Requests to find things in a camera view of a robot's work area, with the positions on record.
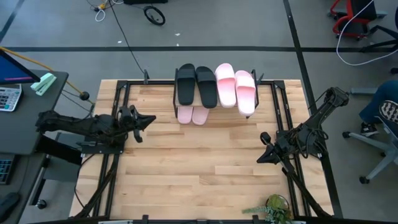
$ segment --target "potted plant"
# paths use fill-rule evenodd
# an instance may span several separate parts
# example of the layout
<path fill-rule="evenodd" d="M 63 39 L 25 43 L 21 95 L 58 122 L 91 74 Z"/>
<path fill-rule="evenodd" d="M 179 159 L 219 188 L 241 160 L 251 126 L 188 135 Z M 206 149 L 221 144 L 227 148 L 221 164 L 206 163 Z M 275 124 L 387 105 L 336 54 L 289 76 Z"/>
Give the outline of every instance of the potted plant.
<path fill-rule="evenodd" d="M 243 213 L 265 213 L 266 221 L 275 224 L 286 224 L 292 219 L 289 203 L 281 195 L 271 195 L 266 202 L 266 206 L 248 208 Z"/>

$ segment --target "white and pink slipper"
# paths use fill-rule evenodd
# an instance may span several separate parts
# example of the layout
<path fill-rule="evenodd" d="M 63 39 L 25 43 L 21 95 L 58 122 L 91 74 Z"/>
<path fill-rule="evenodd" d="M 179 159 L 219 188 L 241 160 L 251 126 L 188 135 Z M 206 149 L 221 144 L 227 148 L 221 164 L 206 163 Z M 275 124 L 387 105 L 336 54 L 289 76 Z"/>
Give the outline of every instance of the white and pink slipper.
<path fill-rule="evenodd" d="M 189 124 L 192 120 L 193 106 L 179 106 L 177 118 L 180 124 Z"/>
<path fill-rule="evenodd" d="M 228 63 L 218 66 L 215 72 L 217 79 L 218 98 L 222 107 L 231 108 L 236 104 L 235 74 Z"/>
<path fill-rule="evenodd" d="M 236 79 L 236 98 L 238 99 L 238 110 L 243 116 L 254 114 L 256 104 L 256 84 L 250 73 L 247 71 L 237 71 Z"/>
<path fill-rule="evenodd" d="M 206 123 L 209 111 L 209 109 L 204 108 L 203 106 L 196 106 L 193 109 L 192 122 L 195 125 L 204 125 Z"/>

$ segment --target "keyboard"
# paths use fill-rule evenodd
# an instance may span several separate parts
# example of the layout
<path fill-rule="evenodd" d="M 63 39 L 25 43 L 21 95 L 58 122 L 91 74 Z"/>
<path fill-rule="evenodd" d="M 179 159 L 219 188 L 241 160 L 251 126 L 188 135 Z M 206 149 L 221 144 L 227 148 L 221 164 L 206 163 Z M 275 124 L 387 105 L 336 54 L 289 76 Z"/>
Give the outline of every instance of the keyboard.
<path fill-rule="evenodd" d="M 0 154 L 0 185 L 8 185 L 10 183 L 16 163 L 16 155 Z"/>

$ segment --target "sneaker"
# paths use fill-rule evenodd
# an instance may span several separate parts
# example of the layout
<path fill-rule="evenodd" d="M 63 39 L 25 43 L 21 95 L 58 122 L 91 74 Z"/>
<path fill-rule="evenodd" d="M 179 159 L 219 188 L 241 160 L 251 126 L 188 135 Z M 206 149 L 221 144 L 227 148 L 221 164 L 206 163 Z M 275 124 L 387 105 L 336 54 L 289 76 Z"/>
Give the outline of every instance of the sneaker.
<path fill-rule="evenodd" d="M 398 103 L 385 100 L 379 107 L 381 116 L 394 123 L 398 123 Z"/>
<path fill-rule="evenodd" d="M 379 131 L 376 129 L 374 124 L 361 124 L 361 134 L 365 137 L 370 137 L 374 134 L 379 134 Z"/>

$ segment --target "concrete floor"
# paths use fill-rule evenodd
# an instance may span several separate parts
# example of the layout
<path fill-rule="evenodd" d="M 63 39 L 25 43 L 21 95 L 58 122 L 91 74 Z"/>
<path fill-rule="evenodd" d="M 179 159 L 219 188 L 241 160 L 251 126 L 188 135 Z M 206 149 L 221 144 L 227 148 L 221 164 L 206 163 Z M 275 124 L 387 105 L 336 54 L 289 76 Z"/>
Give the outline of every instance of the concrete floor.
<path fill-rule="evenodd" d="M 167 19 L 162 27 L 150 24 L 142 11 L 135 7 L 121 4 L 115 5 L 114 9 L 130 45 L 144 47 L 135 55 L 151 78 L 173 78 L 174 69 L 184 63 L 206 65 L 214 70 L 220 63 L 229 62 L 236 69 L 255 68 L 257 73 L 265 73 L 266 79 L 302 79 L 302 75 L 306 74 L 303 64 L 300 68 L 295 53 L 284 4 L 287 1 L 301 47 L 319 50 L 336 46 L 337 40 L 331 32 L 334 20 L 326 16 L 332 0 L 170 0 L 167 4 L 155 4 Z M 21 3 L 21 8 L 13 18 L 12 12 Z M 377 9 L 387 11 L 389 15 L 372 22 L 371 26 L 379 24 L 396 30 L 394 14 L 397 6 L 395 0 L 376 1 Z M 142 78 L 130 53 L 122 48 L 126 43 L 112 10 L 108 9 L 106 13 L 103 22 L 95 22 L 95 12 L 82 0 L 0 1 L 0 29 L 9 27 L 0 32 L 0 45 L 20 47 L 19 50 L 26 50 L 24 55 L 55 70 L 68 72 L 69 80 L 90 92 L 92 99 L 95 99 L 101 79 Z M 380 32 L 360 42 L 343 39 L 341 46 L 360 47 L 389 39 Z M 180 47 L 224 48 L 181 51 L 176 47 L 177 44 Z M 245 50 L 236 46 L 263 48 Z M 351 63 L 380 55 L 342 54 Z M 396 55 L 361 67 L 345 65 L 333 52 L 311 53 L 304 50 L 303 57 L 315 98 L 331 86 L 347 91 L 357 86 L 376 87 L 395 78 L 388 71 L 398 64 Z M 39 68 L 31 63 L 20 62 L 28 68 Z M 370 172 L 382 158 L 375 148 L 341 137 L 342 131 L 359 131 L 361 120 L 358 113 L 368 101 L 366 97 L 352 97 L 348 106 L 335 110 L 323 125 L 330 136 L 327 146 L 341 209 L 345 218 L 398 222 L 398 167 L 391 165 L 371 184 L 361 185 L 358 177 Z M 71 116 L 86 115 L 86 111 L 63 97 L 56 110 Z M 73 187 L 74 183 L 46 183 L 42 198 L 46 199 L 49 206 L 41 211 L 27 207 L 20 223 L 66 218 Z"/>

